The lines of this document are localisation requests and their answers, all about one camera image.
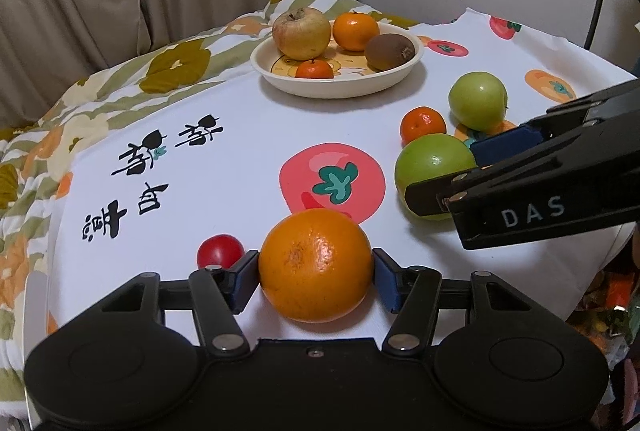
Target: plate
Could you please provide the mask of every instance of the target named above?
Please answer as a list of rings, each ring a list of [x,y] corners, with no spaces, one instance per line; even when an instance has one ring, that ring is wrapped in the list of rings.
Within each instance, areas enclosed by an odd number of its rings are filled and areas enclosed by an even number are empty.
[[[377,93],[403,80],[420,62],[424,53],[424,45],[412,33],[389,23],[378,25],[381,34],[400,34],[409,39],[415,48],[414,58],[386,72],[375,72],[367,65],[363,53],[343,50],[332,38],[319,59],[327,61],[332,66],[335,77],[296,78],[293,75],[300,61],[284,56],[276,47],[273,38],[269,37],[255,47],[251,54],[251,64],[273,86],[293,95],[309,98],[349,98]]]

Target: orange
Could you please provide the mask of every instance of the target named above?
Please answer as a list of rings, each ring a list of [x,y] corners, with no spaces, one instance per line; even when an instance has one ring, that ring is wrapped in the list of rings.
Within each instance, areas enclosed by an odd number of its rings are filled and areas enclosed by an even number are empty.
[[[407,113],[400,123],[400,138],[406,145],[423,135],[446,133],[447,125],[435,109],[420,106]]]
[[[351,312],[373,277],[369,239],[347,216],[330,208],[290,215],[264,240],[260,285],[282,315],[325,323]]]
[[[350,52],[362,52],[372,37],[379,35],[378,23],[369,14],[347,12],[334,21],[334,41]]]
[[[334,78],[334,69],[326,61],[311,59],[302,62],[296,70],[298,78]]]

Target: wrinkled apple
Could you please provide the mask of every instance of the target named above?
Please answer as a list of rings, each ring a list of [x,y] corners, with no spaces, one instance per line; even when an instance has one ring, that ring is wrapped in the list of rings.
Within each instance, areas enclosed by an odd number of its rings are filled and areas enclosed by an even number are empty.
[[[273,22],[273,41],[287,57],[308,61],[324,53],[331,40],[331,25],[315,8],[289,10]]]

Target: kiwi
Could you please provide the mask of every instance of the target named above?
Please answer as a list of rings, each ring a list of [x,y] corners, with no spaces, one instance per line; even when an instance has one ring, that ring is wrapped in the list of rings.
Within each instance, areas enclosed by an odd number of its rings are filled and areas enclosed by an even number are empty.
[[[372,37],[364,48],[369,66],[385,72],[397,68],[415,56],[414,44],[400,34],[380,34]]]

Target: red cherry tomato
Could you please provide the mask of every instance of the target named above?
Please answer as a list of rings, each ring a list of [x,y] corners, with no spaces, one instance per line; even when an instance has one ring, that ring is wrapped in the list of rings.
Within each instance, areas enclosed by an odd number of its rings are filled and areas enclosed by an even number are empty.
[[[244,248],[235,237],[218,234],[202,242],[198,249],[196,261],[198,268],[207,265],[220,265],[229,268],[244,255]]]

